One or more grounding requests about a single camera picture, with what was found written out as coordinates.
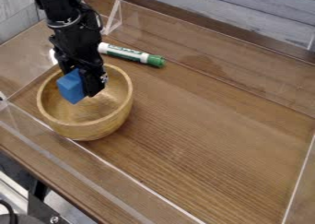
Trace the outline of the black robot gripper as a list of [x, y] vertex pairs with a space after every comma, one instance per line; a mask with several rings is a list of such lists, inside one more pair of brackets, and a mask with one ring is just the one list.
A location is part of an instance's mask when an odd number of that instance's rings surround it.
[[84, 93], [93, 97], [105, 87], [108, 75], [98, 54], [102, 22], [96, 12], [48, 12], [49, 42], [64, 75], [77, 67]]

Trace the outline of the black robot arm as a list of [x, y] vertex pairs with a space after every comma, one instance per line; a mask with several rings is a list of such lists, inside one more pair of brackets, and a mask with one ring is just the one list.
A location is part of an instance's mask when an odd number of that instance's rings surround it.
[[98, 45], [102, 21], [82, 0], [34, 0], [53, 31], [49, 42], [64, 75], [77, 70], [84, 97], [93, 97], [105, 86], [105, 70]]

